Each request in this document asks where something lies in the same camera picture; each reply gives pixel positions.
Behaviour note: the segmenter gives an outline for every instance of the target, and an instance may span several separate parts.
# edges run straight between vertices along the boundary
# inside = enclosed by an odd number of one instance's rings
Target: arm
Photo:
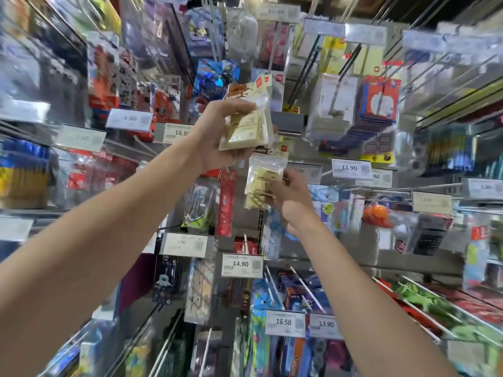
[[[355,263],[316,215],[302,176],[272,183],[275,201],[316,270],[362,376],[456,377],[431,339]]]
[[[0,264],[0,374],[33,377],[133,266],[162,219],[204,171],[246,158],[218,151],[225,116],[253,103],[212,102],[192,132],[143,170],[28,240]]]

